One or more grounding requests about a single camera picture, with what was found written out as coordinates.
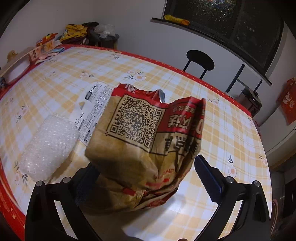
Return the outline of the white bubble wrap roll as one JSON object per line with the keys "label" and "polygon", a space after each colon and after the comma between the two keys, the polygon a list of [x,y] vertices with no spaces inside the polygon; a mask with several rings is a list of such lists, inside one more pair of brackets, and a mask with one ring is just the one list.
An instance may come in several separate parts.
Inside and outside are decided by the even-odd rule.
{"label": "white bubble wrap roll", "polygon": [[25,148],[20,171],[35,182],[47,181],[74,149],[79,132],[74,123],[57,115],[49,115]]}

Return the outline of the brown red paper bag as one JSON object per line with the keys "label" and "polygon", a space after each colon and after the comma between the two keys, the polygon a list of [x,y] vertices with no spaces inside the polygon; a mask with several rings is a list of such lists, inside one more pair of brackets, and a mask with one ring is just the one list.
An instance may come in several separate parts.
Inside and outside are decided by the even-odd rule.
{"label": "brown red paper bag", "polygon": [[113,213],[165,204],[199,154],[205,109],[205,99],[162,103],[159,91],[117,85],[85,150],[100,175],[84,209]]}

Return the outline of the white printed label lid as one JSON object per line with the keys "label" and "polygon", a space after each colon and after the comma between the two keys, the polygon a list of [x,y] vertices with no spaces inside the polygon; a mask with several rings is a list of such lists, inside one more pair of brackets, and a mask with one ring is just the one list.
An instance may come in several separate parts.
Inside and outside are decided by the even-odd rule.
{"label": "white printed label lid", "polygon": [[69,120],[79,132],[79,141],[88,145],[98,120],[110,99],[112,88],[102,82],[93,82],[79,95]]}

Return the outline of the red patterned table mat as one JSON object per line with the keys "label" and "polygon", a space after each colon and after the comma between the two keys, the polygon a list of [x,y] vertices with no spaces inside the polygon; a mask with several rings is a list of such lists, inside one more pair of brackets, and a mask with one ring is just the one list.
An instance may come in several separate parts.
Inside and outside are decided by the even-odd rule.
{"label": "red patterned table mat", "polygon": [[92,83],[114,88],[163,90],[166,102],[204,98],[201,152],[224,174],[253,180],[250,154],[260,138],[250,112],[203,80],[159,61],[99,47],[66,45],[64,52],[27,73],[1,94],[1,213],[20,239],[34,182],[19,170],[20,157],[44,119],[69,117],[79,95]]}

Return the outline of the checkered yellow tablecloth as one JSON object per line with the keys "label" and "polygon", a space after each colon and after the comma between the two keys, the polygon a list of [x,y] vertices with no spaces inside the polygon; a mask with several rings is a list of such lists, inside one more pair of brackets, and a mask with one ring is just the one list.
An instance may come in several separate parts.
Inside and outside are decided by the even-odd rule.
{"label": "checkered yellow tablecloth", "polygon": [[1,98],[1,212],[23,240],[269,240],[249,112],[202,80],[69,47]]}

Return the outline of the brown electric pressure cooker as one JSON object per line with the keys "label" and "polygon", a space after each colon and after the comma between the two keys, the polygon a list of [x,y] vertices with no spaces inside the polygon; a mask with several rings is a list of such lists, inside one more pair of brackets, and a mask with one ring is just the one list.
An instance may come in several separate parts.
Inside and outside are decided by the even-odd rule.
{"label": "brown electric pressure cooker", "polygon": [[245,87],[241,91],[236,101],[244,106],[251,113],[252,118],[255,117],[262,108],[262,103],[258,97],[257,92],[251,90],[248,87]]}

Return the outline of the red cloth on refrigerator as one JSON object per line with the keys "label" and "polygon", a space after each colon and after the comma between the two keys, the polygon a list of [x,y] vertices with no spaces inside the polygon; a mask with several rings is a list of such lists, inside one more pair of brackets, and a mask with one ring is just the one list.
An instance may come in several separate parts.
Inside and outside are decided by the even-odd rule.
{"label": "red cloth on refrigerator", "polygon": [[296,82],[295,77],[287,81],[283,91],[281,92],[277,102],[282,108],[283,114],[290,125],[296,119]]}

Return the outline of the black round-back chair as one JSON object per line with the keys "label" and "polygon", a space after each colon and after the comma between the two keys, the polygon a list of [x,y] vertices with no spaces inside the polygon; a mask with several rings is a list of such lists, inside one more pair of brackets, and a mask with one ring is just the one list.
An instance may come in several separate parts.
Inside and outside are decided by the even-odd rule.
{"label": "black round-back chair", "polygon": [[215,67],[215,63],[212,60],[212,58],[207,55],[206,53],[199,51],[199,50],[189,50],[186,54],[186,57],[188,59],[183,71],[185,72],[191,62],[194,62],[198,65],[200,65],[202,68],[204,68],[203,73],[201,74],[199,79],[203,79],[205,74],[208,71],[212,71]]}

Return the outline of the dark window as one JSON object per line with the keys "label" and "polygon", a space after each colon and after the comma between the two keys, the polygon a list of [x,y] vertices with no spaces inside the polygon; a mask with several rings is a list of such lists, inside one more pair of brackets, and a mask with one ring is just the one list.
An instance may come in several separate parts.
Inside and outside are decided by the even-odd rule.
{"label": "dark window", "polygon": [[[189,25],[166,20],[171,15]],[[266,76],[280,46],[284,21],[273,1],[166,1],[153,22],[195,32],[231,51],[272,86]]]}

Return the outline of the yellow snack bag pile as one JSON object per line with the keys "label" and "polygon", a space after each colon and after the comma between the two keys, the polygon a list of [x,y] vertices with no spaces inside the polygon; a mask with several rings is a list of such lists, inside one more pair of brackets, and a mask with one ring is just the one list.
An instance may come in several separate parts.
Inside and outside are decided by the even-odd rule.
{"label": "yellow snack bag pile", "polygon": [[87,29],[83,25],[68,24],[60,37],[62,44],[81,44],[87,36]]}

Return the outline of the yellow snack pack on sill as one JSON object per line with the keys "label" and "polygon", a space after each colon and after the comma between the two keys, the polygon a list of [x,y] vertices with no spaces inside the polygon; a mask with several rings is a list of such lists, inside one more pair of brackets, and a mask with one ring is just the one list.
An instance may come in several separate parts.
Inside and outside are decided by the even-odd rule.
{"label": "yellow snack pack on sill", "polygon": [[182,19],[182,18],[177,18],[177,17],[172,16],[172,15],[164,15],[164,19],[166,21],[181,24],[181,25],[184,25],[184,26],[188,26],[190,24],[189,20],[185,20],[185,19]]}

